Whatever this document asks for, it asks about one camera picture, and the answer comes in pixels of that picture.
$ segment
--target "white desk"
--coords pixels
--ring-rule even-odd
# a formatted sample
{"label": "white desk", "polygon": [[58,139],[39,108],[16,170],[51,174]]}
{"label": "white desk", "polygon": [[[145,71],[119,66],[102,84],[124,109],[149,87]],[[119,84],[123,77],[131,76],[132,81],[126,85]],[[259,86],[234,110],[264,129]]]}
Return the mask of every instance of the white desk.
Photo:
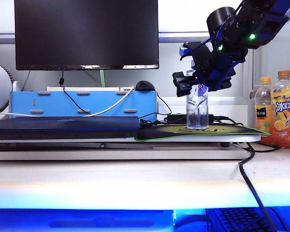
{"label": "white desk", "polygon": [[[237,163],[235,160],[0,161],[0,208],[257,206]],[[244,168],[265,206],[290,205],[290,149],[258,153]]]}

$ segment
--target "power adapter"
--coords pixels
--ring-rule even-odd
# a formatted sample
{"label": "power adapter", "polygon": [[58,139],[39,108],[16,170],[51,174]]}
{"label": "power adapter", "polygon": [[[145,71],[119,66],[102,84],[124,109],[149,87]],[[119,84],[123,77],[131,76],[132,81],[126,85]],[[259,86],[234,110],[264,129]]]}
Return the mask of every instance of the power adapter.
{"label": "power adapter", "polygon": [[[186,114],[170,114],[165,118],[168,123],[175,124],[186,124],[187,123],[187,115]],[[214,115],[208,115],[208,123],[214,123]]]}

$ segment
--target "blue storage box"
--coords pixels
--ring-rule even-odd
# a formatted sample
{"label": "blue storage box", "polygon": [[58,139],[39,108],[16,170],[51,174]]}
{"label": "blue storage box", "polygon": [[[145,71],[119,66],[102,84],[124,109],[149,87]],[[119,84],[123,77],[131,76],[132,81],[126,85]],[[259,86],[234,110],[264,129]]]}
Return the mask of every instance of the blue storage box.
{"label": "blue storage box", "polygon": [[5,232],[173,232],[172,210],[0,209]]}
{"label": "blue storage box", "polygon": [[[75,102],[90,114],[100,112],[120,100],[126,91],[67,91]],[[10,112],[39,116],[84,116],[63,91],[11,92]],[[100,116],[138,116],[157,112],[155,91],[133,90],[122,102]],[[156,114],[144,117],[155,121]]]}

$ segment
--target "iced tea bottle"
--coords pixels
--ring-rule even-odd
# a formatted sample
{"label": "iced tea bottle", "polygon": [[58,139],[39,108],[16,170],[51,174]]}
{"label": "iced tea bottle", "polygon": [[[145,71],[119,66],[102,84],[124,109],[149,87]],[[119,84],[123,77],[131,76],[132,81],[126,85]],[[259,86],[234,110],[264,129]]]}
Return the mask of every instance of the iced tea bottle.
{"label": "iced tea bottle", "polygon": [[272,144],[290,148],[290,71],[278,72],[278,82],[272,86],[274,128]]}

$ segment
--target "black laptop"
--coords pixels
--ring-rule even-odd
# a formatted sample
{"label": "black laptop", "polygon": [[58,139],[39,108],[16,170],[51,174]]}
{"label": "black laptop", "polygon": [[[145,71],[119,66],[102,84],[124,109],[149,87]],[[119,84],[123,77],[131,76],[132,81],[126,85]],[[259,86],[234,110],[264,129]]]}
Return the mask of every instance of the black laptop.
{"label": "black laptop", "polygon": [[135,116],[42,116],[0,120],[0,140],[105,139],[134,137]]}

